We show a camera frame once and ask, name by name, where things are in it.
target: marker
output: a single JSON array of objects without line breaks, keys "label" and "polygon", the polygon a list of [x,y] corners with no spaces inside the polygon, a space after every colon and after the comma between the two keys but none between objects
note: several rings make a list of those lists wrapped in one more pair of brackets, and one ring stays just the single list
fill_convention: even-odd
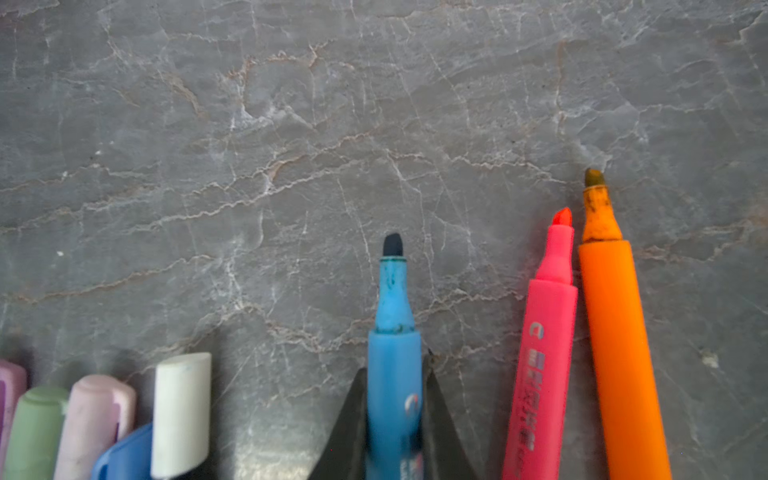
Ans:
[{"label": "marker", "polygon": [[3,480],[50,480],[56,467],[58,441],[69,392],[35,387],[18,401],[8,441]]},{"label": "marker", "polygon": [[579,247],[611,480],[671,480],[632,247],[622,239],[605,179],[587,170]]},{"label": "marker", "polygon": [[421,480],[422,337],[406,292],[406,259],[397,233],[384,240],[379,308],[368,335],[367,480]]},{"label": "marker", "polygon": [[151,480],[152,424],[136,429],[96,461],[91,480]]},{"label": "marker", "polygon": [[503,480],[557,480],[576,299],[571,211],[560,210],[528,286]]},{"label": "marker", "polygon": [[5,464],[5,452],[8,450],[8,438],[11,436],[13,415],[18,400],[27,391],[27,371],[15,363],[0,360],[0,478]]},{"label": "marker", "polygon": [[157,364],[152,478],[177,477],[208,456],[210,361],[210,353],[188,353]]},{"label": "marker", "polygon": [[107,375],[78,380],[69,394],[69,407],[56,459],[54,480],[88,480],[96,460],[134,427],[136,392]]}]

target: green marker cap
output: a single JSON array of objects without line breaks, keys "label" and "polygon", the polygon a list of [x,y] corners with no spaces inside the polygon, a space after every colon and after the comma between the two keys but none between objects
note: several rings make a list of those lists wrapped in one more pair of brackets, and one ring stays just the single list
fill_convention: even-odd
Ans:
[{"label": "green marker cap", "polygon": [[35,387],[18,401],[8,440],[3,480],[51,480],[69,392]]}]

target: marker tip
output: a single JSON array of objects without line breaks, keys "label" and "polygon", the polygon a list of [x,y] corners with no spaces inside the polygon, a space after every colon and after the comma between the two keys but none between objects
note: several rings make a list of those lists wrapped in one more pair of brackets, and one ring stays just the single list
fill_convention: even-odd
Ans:
[{"label": "marker tip", "polygon": [[384,257],[402,257],[402,238],[399,233],[391,233],[384,239]]},{"label": "marker tip", "polygon": [[552,225],[568,225],[570,227],[572,224],[573,215],[571,215],[571,209],[568,207],[557,212],[552,219]]},{"label": "marker tip", "polygon": [[588,168],[587,171],[584,172],[584,186],[594,187],[595,185],[605,185],[603,172],[594,168]]}]

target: pink marker cap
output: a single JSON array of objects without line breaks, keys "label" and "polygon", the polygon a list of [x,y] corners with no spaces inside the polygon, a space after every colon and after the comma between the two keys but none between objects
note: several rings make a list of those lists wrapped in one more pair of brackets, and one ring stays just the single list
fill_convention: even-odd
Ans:
[{"label": "pink marker cap", "polygon": [[72,386],[54,480],[88,480],[99,455],[134,427],[136,392],[106,375],[89,375]]},{"label": "pink marker cap", "polygon": [[16,413],[18,399],[27,391],[27,371],[15,363],[0,360],[0,475],[8,451],[8,437],[11,435],[13,415]]}]

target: white marker cap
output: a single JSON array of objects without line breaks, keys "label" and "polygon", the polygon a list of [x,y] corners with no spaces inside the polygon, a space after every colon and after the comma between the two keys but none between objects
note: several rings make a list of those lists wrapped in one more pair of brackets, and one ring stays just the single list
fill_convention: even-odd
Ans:
[{"label": "white marker cap", "polygon": [[152,421],[152,478],[176,477],[203,463],[209,450],[210,353],[157,365]]}]

